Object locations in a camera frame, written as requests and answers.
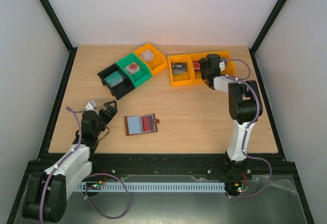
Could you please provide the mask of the yellow bin far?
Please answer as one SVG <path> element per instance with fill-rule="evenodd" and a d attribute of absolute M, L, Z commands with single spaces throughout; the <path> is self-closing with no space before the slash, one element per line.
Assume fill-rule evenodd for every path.
<path fill-rule="evenodd" d="M 224 69 L 221 70 L 221 73 L 224 75 L 236 75 L 236 67 L 234 62 L 231 59 L 230 52 L 227 50 L 218 51 L 217 54 L 221 57 L 222 61 L 224 62 Z"/>

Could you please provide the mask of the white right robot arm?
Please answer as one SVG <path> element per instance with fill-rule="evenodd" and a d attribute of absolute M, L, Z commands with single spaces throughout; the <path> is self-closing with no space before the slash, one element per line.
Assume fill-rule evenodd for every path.
<path fill-rule="evenodd" d="M 223 74 L 226 64 L 232 61 L 218 54 L 208 54 L 199 60 L 201 78 L 205 84 L 215 90 L 228 94 L 228 110 L 233 120 L 233 130 L 226 151 L 223 174 L 233 179 L 246 170 L 247 147 L 251 132 L 263 113 L 263 106 L 255 80 L 248 76 L 240 78 L 232 74 Z"/>

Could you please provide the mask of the red white card stack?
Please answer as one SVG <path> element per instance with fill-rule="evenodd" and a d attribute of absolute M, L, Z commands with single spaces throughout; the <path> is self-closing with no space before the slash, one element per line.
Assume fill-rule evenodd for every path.
<path fill-rule="evenodd" d="M 140 67 L 135 62 L 128 64 L 124 67 L 124 69 L 130 75 L 133 75 L 140 71 Z"/>

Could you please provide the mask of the brown leather card holder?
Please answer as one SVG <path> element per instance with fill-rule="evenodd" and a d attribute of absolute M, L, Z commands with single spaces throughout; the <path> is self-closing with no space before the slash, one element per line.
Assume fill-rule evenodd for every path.
<path fill-rule="evenodd" d="M 152 116 L 155 123 L 155 131 L 143 132 L 142 116 Z M 159 119 L 155 114 L 147 114 L 142 116 L 124 116 L 126 136 L 144 135 L 148 133 L 158 132 Z"/>

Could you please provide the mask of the black bin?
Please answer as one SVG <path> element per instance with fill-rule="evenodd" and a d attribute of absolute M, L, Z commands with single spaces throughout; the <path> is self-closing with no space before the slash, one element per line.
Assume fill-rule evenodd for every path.
<path fill-rule="evenodd" d="M 117 100 L 135 89 L 131 78 L 116 63 L 98 72 L 97 76 Z"/>

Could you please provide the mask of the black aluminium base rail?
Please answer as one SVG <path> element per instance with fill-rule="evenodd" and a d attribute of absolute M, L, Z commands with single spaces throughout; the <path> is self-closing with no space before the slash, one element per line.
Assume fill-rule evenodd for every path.
<path fill-rule="evenodd" d="M 92 173 L 128 175 L 191 175 L 204 178 L 223 177 L 227 169 L 225 154 L 133 154 L 96 153 Z"/>

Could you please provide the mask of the black frame post right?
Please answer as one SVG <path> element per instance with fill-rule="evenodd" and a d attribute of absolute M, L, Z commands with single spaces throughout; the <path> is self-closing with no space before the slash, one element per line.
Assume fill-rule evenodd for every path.
<path fill-rule="evenodd" d="M 261 43 L 265 39 L 266 35 L 268 34 L 269 30 L 271 29 L 272 25 L 274 24 L 275 20 L 277 19 L 279 13 L 281 12 L 281 10 L 284 7 L 286 2 L 287 2 L 287 0 L 277 0 L 276 1 L 273 9 L 271 10 L 268 18 L 266 19 L 263 27 L 261 28 L 252 47 L 249 49 L 251 55 L 254 55 L 258 51 Z"/>

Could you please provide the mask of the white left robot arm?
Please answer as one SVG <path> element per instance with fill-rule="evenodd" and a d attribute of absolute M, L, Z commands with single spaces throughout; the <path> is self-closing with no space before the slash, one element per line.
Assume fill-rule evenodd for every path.
<path fill-rule="evenodd" d="M 75 139 L 68 152 L 55 164 L 30 174 L 22 205 L 23 218 L 41 223 L 58 223 L 62 219 L 69 197 L 92 171 L 90 159 L 99 145 L 99 135 L 118 112 L 115 100 L 104 103 L 100 110 L 96 107 L 89 101 L 80 112 L 81 117 L 77 111 L 66 108 L 78 125 Z"/>

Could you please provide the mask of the teal card stack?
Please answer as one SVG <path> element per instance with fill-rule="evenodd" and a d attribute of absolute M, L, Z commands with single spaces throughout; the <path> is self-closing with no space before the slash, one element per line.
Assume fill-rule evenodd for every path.
<path fill-rule="evenodd" d="M 118 71 L 115 71 L 107 76 L 104 80 L 109 85 L 109 87 L 114 87 L 123 81 L 123 77 Z"/>

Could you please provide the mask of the black frame post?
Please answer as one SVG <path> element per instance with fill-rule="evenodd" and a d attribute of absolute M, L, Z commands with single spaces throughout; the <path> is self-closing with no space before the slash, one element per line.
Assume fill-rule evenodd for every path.
<path fill-rule="evenodd" d="M 254 55 L 258 51 L 261 43 L 265 39 L 266 35 L 268 34 L 269 30 L 271 29 L 272 25 L 274 24 L 275 20 L 277 19 L 279 13 L 281 12 L 281 10 L 284 7 L 286 2 L 287 2 L 287 0 L 277 0 L 276 1 L 273 9 L 271 10 L 268 18 L 266 19 L 263 27 L 261 28 L 252 47 L 249 49 L 251 55 Z"/>
<path fill-rule="evenodd" d="M 72 52 L 74 47 L 71 43 L 71 41 L 69 40 L 59 18 L 57 17 L 51 3 L 49 0 L 39 0 L 42 7 L 44 8 L 46 14 L 48 15 L 51 23 L 53 24 L 54 28 L 56 29 L 59 37 L 61 38 L 63 44 L 65 45 L 66 49 L 69 52 Z"/>

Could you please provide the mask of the yellow bin near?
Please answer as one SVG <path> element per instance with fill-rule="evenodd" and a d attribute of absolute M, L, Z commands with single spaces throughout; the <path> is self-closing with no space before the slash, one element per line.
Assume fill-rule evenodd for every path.
<path fill-rule="evenodd" d="M 191 59 L 187 54 L 168 56 L 168 67 L 173 87 L 193 84 Z"/>

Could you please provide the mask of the grey VIP card stack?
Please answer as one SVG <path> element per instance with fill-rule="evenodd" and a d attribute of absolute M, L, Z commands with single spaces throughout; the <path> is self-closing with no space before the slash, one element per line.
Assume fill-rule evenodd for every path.
<path fill-rule="evenodd" d="M 172 62 L 171 63 L 172 75 L 182 75 L 187 73 L 187 64 L 185 62 Z"/>

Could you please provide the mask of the green bin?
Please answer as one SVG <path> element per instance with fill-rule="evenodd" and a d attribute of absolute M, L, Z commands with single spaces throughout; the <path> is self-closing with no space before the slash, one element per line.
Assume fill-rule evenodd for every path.
<path fill-rule="evenodd" d="M 127 74 L 135 87 L 139 87 L 152 77 L 148 66 L 134 53 L 120 59 L 117 65 Z"/>

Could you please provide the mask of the yellow bin middle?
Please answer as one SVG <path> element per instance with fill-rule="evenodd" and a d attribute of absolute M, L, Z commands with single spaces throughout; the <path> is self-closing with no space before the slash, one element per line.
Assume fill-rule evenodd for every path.
<path fill-rule="evenodd" d="M 198 71 L 198 72 L 195 72 L 193 70 L 193 65 L 192 65 L 192 62 L 199 62 L 200 59 L 202 58 L 206 58 L 206 53 L 192 53 L 192 54 L 189 54 L 189 59 L 190 59 L 190 62 L 191 62 L 191 68 L 192 68 L 192 72 L 193 72 L 193 84 L 203 84 L 203 80 L 202 80 L 202 77 L 201 77 L 201 71 Z"/>

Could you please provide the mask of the black frame post left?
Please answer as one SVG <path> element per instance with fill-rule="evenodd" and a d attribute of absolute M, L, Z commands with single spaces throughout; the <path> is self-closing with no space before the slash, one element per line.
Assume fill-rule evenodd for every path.
<path fill-rule="evenodd" d="M 61 38 L 63 44 L 65 45 L 66 49 L 69 52 L 72 52 L 74 47 L 71 43 L 71 41 L 69 40 L 59 18 L 57 17 L 51 3 L 49 0 L 39 0 L 42 7 L 44 8 L 46 14 L 48 15 L 51 23 L 53 24 L 54 28 L 56 29 L 59 37 Z"/>

